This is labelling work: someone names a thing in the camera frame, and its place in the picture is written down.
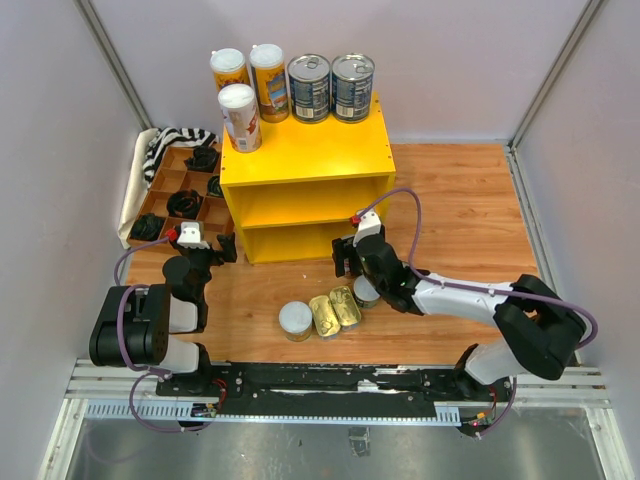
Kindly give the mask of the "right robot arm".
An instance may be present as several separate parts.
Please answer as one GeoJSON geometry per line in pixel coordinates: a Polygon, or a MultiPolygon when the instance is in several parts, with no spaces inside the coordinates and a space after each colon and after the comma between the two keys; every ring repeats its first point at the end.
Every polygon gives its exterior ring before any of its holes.
{"type": "Polygon", "coordinates": [[[415,270],[398,258],[382,231],[334,239],[332,258],[337,276],[363,277],[400,313],[459,317],[500,332],[499,340],[469,346],[456,362],[450,388],[466,400],[522,373],[559,379],[587,332],[576,308],[534,275],[483,284],[415,270]]]}

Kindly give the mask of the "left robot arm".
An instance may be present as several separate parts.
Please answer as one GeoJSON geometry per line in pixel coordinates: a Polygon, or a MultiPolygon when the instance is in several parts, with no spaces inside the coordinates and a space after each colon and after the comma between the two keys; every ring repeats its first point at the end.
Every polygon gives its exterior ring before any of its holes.
{"type": "Polygon", "coordinates": [[[153,241],[129,249],[168,245],[175,254],[162,267],[164,281],[125,285],[116,262],[115,285],[103,301],[89,339],[91,362],[127,368],[157,379],[159,395],[206,396],[226,393],[226,374],[211,364],[204,345],[181,340],[181,334],[204,331],[209,314],[205,287],[211,269],[237,260],[235,234],[207,241],[196,222],[184,222],[153,241]]]}

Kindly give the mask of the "yellow shelf cabinet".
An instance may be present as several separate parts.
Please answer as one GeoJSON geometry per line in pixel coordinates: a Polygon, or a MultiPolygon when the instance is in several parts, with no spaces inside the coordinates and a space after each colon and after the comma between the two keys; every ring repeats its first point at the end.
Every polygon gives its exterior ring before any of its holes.
{"type": "Polygon", "coordinates": [[[379,98],[348,124],[261,122],[252,153],[222,143],[221,187],[252,264],[328,258],[355,213],[391,190],[396,167],[379,98]]]}

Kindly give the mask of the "blue yellow can white lid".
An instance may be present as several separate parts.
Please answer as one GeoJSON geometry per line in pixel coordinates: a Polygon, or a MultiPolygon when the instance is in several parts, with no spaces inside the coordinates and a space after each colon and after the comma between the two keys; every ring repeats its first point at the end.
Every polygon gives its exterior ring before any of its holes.
{"type": "Polygon", "coordinates": [[[278,123],[289,115],[284,52],[275,44],[254,45],[249,60],[263,120],[278,123]]]}

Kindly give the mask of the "red white can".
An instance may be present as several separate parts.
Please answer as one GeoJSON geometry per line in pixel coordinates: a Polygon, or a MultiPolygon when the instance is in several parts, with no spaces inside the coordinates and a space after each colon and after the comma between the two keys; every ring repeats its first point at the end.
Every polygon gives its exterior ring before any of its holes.
{"type": "Polygon", "coordinates": [[[240,83],[225,86],[218,101],[232,147],[241,153],[258,150],[262,144],[260,114],[252,87],[240,83]]]}

